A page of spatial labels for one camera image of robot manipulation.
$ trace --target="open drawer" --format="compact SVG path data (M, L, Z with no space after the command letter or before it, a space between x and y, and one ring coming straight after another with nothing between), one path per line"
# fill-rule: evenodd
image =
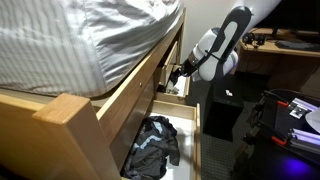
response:
M167 172L161 180L201 179L200 106L191 107L154 100L146 114L165 116L178 131L180 163L173 166L168 161Z
M157 67L155 71L155 82L160 85L166 85L169 79L169 76L172 72L173 65L177 61L177 47L178 42L175 42L172 45L172 48L168 49L167 55L165 55L163 62L160 62L159 66Z
M170 94L164 92L156 92L155 99L164 102L171 102L175 104L183 104L186 105L186 99L189 95L189 86L190 86L190 77L182 77L180 76L177 84L174 86L179 90L178 94Z

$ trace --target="white bedsheet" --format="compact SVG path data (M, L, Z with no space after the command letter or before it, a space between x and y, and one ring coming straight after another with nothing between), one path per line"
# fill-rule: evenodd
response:
M180 0L0 0L0 87L94 97L177 23Z

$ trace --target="black box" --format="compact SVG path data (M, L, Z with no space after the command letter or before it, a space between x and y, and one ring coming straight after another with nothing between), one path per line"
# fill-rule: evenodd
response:
M203 133L232 141L232 128L243 110L240 87L233 75L213 85L206 102Z

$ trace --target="wall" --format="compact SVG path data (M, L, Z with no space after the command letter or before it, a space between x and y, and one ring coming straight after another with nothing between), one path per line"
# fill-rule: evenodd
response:
M187 9L181 63L195 44L213 27L221 27L235 0L183 0Z

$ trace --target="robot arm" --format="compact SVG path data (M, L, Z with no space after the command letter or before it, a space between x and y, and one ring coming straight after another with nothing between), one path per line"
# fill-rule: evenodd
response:
M174 84L179 76L199 77L205 81L222 78L238 62L233 51L238 40L265 18L281 0L238 0L221 28L208 30L193 48L181 68L170 76Z

